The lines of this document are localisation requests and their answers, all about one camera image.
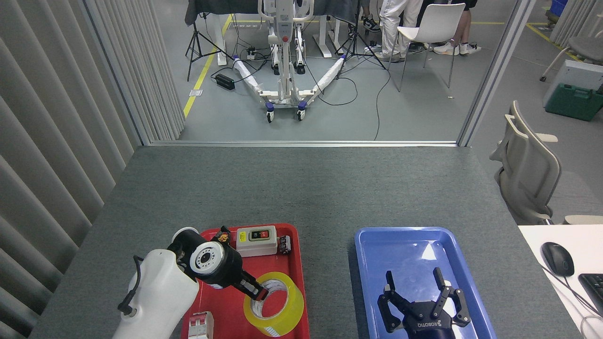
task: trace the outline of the white pants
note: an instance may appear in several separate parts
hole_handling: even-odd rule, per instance
[[[381,46],[383,55],[400,54],[406,56],[406,47],[409,40],[402,39],[402,43],[396,44],[400,14],[404,11],[404,27],[416,27],[417,16],[421,11],[423,0],[383,0],[379,12],[379,26],[381,27]]]

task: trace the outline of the tripod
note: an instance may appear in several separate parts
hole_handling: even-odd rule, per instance
[[[341,50],[345,47],[345,45],[349,42],[350,45],[346,49],[346,51],[347,51],[346,58],[343,61],[344,65],[345,65],[347,59],[349,59],[351,57],[365,56],[365,57],[373,57],[373,58],[375,58],[377,60],[377,62],[379,62],[379,64],[381,65],[381,67],[383,67],[383,69],[386,69],[386,67],[383,65],[383,63],[381,62],[381,60],[379,60],[379,58],[377,58],[377,56],[373,52],[373,49],[368,46],[367,42],[358,33],[358,20],[360,18],[360,8],[361,8],[361,6],[360,6],[360,0],[358,0],[357,5],[356,5],[356,23],[354,25],[354,32],[352,32],[351,34],[348,35],[347,40],[343,44],[341,44],[341,47],[339,47],[335,51],[335,53],[339,54],[341,52]],[[357,44],[358,44],[357,43],[357,38],[360,38],[360,40],[362,41],[362,43],[364,44],[364,46],[366,47],[366,49],[370,51],[370,54],[366,54],[366,53],[360,54],[360,53],[356,52],[356,48],[357,48]],[[339,69],[339,73],[337,73],[337,78],[339,78],[339,75],[341,74],[342,70],[343,70],[343,65]]]
[[[207,20],[207,14],[203,13],[202,18],[205,19],[205,20]],[[189,46],[186,49],[186,53],[185,53],[185,56],[187,56],[188,52],[189,51],[191,52],[191,58],[189,59],[189,72],[188,72],[188,75],[186,76],[186,81],[189,81],[189,78],[191,77],[191,66],[192,66],[192,63],[196,62],[197,60],[201,59],[202,57],[207,57],[208,55],[212,55],[212,54],[216,54],[216,53],[224,53],[224,55],[226,55],[228,58],[230,58],[231,60],[235,61],[235,59],[233,59],[230,55],[228,55],[228,53],[226,53],[220,47],[218,47],[215,43],[213,43],[213,41],[211,41],[206,36],[204,36],[203,34],[201,34],[201,32],[199,32],[197,30],[197,23],[193,22],[192,26],[194,28],[194,31],[192,33],[191,42],[189,42]],[[203,54],[201,52],[201,43],[199,42],[199,36],[201,36],[202,38],[204,38],[205,40],[207,40],[209,43],[211,43],[217,49],[217,51],[210,52],[210,53],[207,53],[207,54]]]

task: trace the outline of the chair backrest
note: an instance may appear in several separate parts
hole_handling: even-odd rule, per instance
[[[505,115],[505,137],[490,156],[502,162],[497,174],[500,193],[518,224],[550,219],[547,204],[561,176],[561,164],[523,120],[513,101]]]
[[[431,43],[451,39],[464,9],[465,4],[427,6],[415,41]]]

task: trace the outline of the black keyboard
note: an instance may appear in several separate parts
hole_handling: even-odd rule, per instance
[[[603,313],[603,273],[584,273],[578,276],[578,280],[589,294],[593,306]]]

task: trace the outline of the red tray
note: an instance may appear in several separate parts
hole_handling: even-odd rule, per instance
[[[264,273],[279,271],[287,274],[297,285],[306,303],[306,290],[303,284],[302,256],[300,254],[299,238],[297,230],[290,224],[266,224],[254,226],[274,225],[277,236],[288,235],[291,237],[291,252],[287,255],[277,253],[275,255],[252,256],[243,258],[243,269],[252,276],[258,278]],[[236,248],[236,230],[243,227],[229,227],[231,231],[230,245]],[[210,229],[201,233],[205,239],[211,239],[219,229]],[[216,290],[199,280],[199,293],[191,308],[183,318],[180,339],[188,339],[189,319],[195,312],[210,311],[214,318],[214,339],[266,339],[253,325],[249,324],[243,314],[244,294],[230,286],[223,290]],[[293,331],[282,336],[283,339],[309,339],[310,330],[308,325],[308,307],[305,305],[301,320]]]

